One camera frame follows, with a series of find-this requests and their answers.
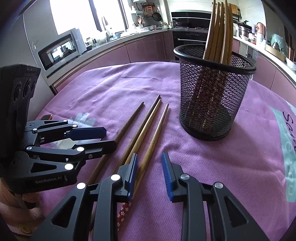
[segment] black mesh cup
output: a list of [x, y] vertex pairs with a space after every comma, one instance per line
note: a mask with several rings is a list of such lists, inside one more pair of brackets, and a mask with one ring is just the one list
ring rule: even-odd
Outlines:
[[204, 45], [174, 49], [180, 59], [182, 127], [195, 138], [214, 141], [225, 137], [256, 67], [232, 52], [231, 64], [204, 60]]

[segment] wooden chopstick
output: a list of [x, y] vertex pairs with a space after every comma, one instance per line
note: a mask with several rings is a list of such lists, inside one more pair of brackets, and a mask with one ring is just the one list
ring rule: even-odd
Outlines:
[[[140, 148], [140, 146], [141, 146], [141, 144], [143, 142], [143, 139], [144, 139], [144, 137], [145, 137], [145, 135], [146, 135], [152, 121], [153, 121], [153, 118], [155, 117], [155, 114], [156, 114], [160, 104], [161, 104], [161, 99], [159, 99], [157, 101], [156, 106], [154, 107], [151, 115], [149, 116], [147, 122], [145, 123], [143, 129], [141, 130], [141, 133], [140, 133], [139, 137], [137, 138], [137, 140], [135, 142], [135, 145], [133, 146], [133, 148], [132, 148], [132, 150], [130, 152], [131, 154], [128, 156], [125, 164], [129, 164], [131, 162], [131, 156], [133, 155], [133, 153], [137, 152], [139, 150], [139, 148]], [[90, 230], [92, 230], [93, 227], [94, 227], [95, 213], [96, 213], [96, 207], [94, 208], [94, 211], [92, 212], [92, 215], [91, 215]]]
[[214, 36], [213, 36], [213, 42], [211, 46], [209, 61], [215, 60], [216, 48], [217, 48], [218, 37], [219, 37], [219, 28], [220, 28], [220, 3], [218, 2], [216, 19], [215, 19]]
[[215, 54], [215, 62], [220, 62], [222, 44], [223, 44], [223, 36], [224, 36], [224, 4], [221, 3], [221, 11], [220, 11], [220, 26], [219, 26], [219, 34], [217, 40], [216, 54]]
[[139, 137], [138, 137], [135, 145], [133, 146], [133, 149], [131, 150], [131, 152], [130, 152], [130, 154], [129, 154], [129, 156], [128, 156], [126, 162], [125, 162], [125, 164], [129, 164], [131, 162], [131, 157], [132, 157], [133, 153], [137, 153], [138, 152], [138, 150], [139, 150], [139, 148], [140, 148], [140, 146], [141, 146], [141, 144], [142, 144], [142, 142], [144, 140], [144, 137], [146, 136], [146, 133], [147, 133], [147, 131], [148, 131], [148, 129], [149, 129], [149, 127], [150, 127], [150, 125], [151, 125], [154, 117], [155, 117], [155, 114], [156, 114], [156, 112], [157, 112], [160, 104], [161, 104], [161, 99], [158, 100], [158, 102], [157, 102], [154, 110], [152, 111], [152, 113], [151, 113], [149, 119], [147, 120], [147, 122], [146, 122], [143, 130], [141, 131], [141, 133], [140, 133], [140, 135], [139, 135]]
[[[129, 120], [125, 123], [125, 125], [122, 127], [122, 129], [118, 132], [118, 134], [114, 138], [114, 141], [116, 143], [119, 143], [119, 141], [121, 140], [122, 136], [126, 132], [127, 128], [130, 126], [131, 122], [134, 120], [134, 118], [136, 117], [136, 115], [140, 112], [140, 110], [143, 107], [143, 105], [144, 105], [144, 102], [142, 102], [138, 106], [138, 108], [131, 115], [131, 117], [129, 118]], [[94, 171], [92, 172], [90, 178], [88, 179], [87, 185], [94, 184], [94, 182], [96, 181], [96, 179], [97, 179], [100, 171], [102, 170], [103, 166], [105, 165], [105, 163], [107, 162], [107, 160], [108, 160], [109, 157], [110, 157], [110, 154], [107, 154], [107, 155], [103, 155], [102, 156], [100, 162], [97, 164], [96, 168], [94, 169]]]
[[229, 49], [229, 10], [228, 10], [228, 3], [225, 0], [225, 24], [224, 24], [224, 38], [223, 38], [223, 45], [222, 45], [222, 52], [220, 63], [227, 64], [228, 58], [228, 49]]
[[139, 189], [139, 186], [141, 184], [141, 181], [143, 179], [143, 176], [144, 176], [145, 171], [147, 169], [147, 166], [149, 164], [150, 158], [151, 158], [151, 156], [153, 154], [155, 145], [156, 145], [157, 140], [158, 140], [159, 135], [160, 135], [161, 128], [163, 126], [163, 122], [164, 122], [166, 113], [168, 112], [168, 106], [169, 106], [169, 104], [165, 105], [165, 109], [163, 111], [163, 114], [161, 115], [160, 121], [159, 121], [159, 123], [157, 125], [157, 128], [156, 128], [156, 131], [154, 133], [154, 136], [153, 136], [153, 138], [152, 138], [152, 140], [151, 140], [151, 142], [149, 144], [149, 147], [148, 147], [148, 149], [147, 149], [147, 151], [146, 151], [146, 153], [145, 153], [145, 155], [143, 157], [143, 161], [142, 161], [142, 163], [141, 163], [141, 165], [140, 165], [140, 167], [139, 167], [139, 169], [137, 171], [137, 179], [136, 179], [136, 185], [135, 185], [136, 187], [135, 187], [134, 192], [133, 192], [132, 200], [134, 199], [135, 194], [137, 193], [137, 190]]
[[232, 55], [232, 45], [233, 45], [233, 17], [232, 17], [232, 9], [229, 9], [229, 49], [228, 49], [228, 57], [227, 57], [227, 65], [231, 63], [231, 55]]
[[138, 137], [139, 137], [142, 129], [144, 128], [144, 126], [145, 126], [148, 118], [150, 117], [150, 115], [151, 115], [152, 111], [154, 110], [156, 104], [158, 103], [159, 99], [160, 99], [160, 95], [157, 96], [156, 100], [154, 101], [154, 103], [152, 104], [151, 108], [149, 109], [147, 115], [145, 116], [142, 124], [140, 125], [139, 129], [137, 130], [137, 132], [135, 133], [135, 135], [131, 139], [128, 147], [126, 148], [124, 154], [122, 155], [121, 159], [119, 160], [119, 163], [117, 164], [116, 168], [114, 169], [113, 174], [116, 174], [117, 171], [118, 171], [118, 169], [119, 169], [119, 167], [121, 165], [123, 165], [125, 163], [125, 161], [127, 160], [127, 158], [129, 156], [129, 154], [130, 154], [133, 146], [135, 145], [136, 140], [138, 139]]
[[139, 186], [141, 184], [141, 181], [143, 179], [143, 176], [145, 174], [145, 171], [147, 169], [147, 166], [149, 164], [149, 161], [150, 161], [150, 158], [153, 154], [153, 151], [154, 151], [154, 148], [155, 148], [155, 145], [157, 143], [157, 140], [159, 138], [159, 135], [160, 135], [160, 131], [161, 131], [161, 128], [163, 126], [163, 122], [164, 122], [164, 119], [165, 119], [165, 116], [167, 114], [167, 111], [168, 111], [168, 104], [165, 105], [165, 109], [162, 113], [162, 116], [160, 118], [160, 121], [157, 125], [157, 128], [156, 128], [156, 131], [154, 133], [154, 136], [149, 144], [149, 147], [144, 155], [144, 158], [143, 158], [143, 161], [139, 167], [139, 170], [137, 171], [137, 178], [136, 178], [136, 183], [135, 183], [135, 189], [134, 189], [134, 192], [133, 192], [133, 197], [131, 199], [131, 201], [129, 203], [124, 203], [119, 211], [119, 214], [117, 215], [117, 230], [119, 231], [119, 227], [121, 226], [124, 218], [126, 217], [126, 214], [128, 213], [128, 211], [130, 210], [131, 208], [131, 202], [133, 201], [138, 189], [139, 189]]
[[214, 36], [214, 28], [215, 28], [215, 19], [216, 19], [216, 0], [213, 0], [213, 10], [210, 20], [210, 27], [209, 32], [207, 35], [207, 42], [205, 46], [205, 52], [203, 59], [208, 60], [211, 52], [212, 42], [213, 42], [213, 36]]

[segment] window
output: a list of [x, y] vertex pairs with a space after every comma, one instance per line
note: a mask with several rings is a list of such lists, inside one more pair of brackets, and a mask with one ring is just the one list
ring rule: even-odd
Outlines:
[[[58, 34], [77, 28], [83, 41], [87, 42], [88, 38], [106, 37], [106, 30], [109, 30], [110, 34], [125, 31], [118, 0], [93, 0], [92, 8], [94, 6], [96, 9], [95, 17], [98, 17], [102, 33], [97, 30], [93, 15], [95, 13], [91, 10], [89, 0], [49, 1]], [[128, 0], [123, 0], [123, 7], [125, 10], [128, 8]], [[128, 22], [132, 24], [131, 14], [128, 16]]]
[[83, 41], [98, 34], [88, 0], [49, 0], [58, 34], [79, 28]]
[[118, 0], [93, 0], [102, 30], [125, 31]]

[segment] cabinet handle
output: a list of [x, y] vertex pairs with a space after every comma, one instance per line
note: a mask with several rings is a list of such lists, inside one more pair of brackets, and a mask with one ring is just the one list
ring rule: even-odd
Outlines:
[[203, 42], [203, 43], [206, 43], [206, 41], [193, 40], [193, 39], [178, 39], [178, 41], [195, 41], [195, 42]]

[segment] purple cloth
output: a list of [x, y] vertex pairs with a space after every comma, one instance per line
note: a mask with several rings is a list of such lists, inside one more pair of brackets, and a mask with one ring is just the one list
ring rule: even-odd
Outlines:
[[[296, 215], [296, 204], [286, 201], [286, 178], [279, 126], [269, 106], [288, 111], [281, 97], [250, 81], [230, 133], [224, 139], [206, 142], [187, 134], [180, 125], [179, 64], [133, 63], [89, 70], [61, 90], [39, 114], [54, 119], [94, 120], [114, 138], [141, 101], [145, 107], [136, 118], [97, 181], [111, 175], [158, 94], [162, 105], [138, 155], [141, 162], [166, 103], [165, 123], [149, 166], [132, 203], [119, 239], [180, 240], [182, 204], [172, 204], [166, 193], [161, 155], [168, 151], [171, 162], [200, 182], [221, 181], [257, 221], [271, 241], [278, 241]], [[86, 162], [78, 182], [86, 182], [98, 159]], [[42, 192], [41, 207], [47, 216], [74, 186]]]

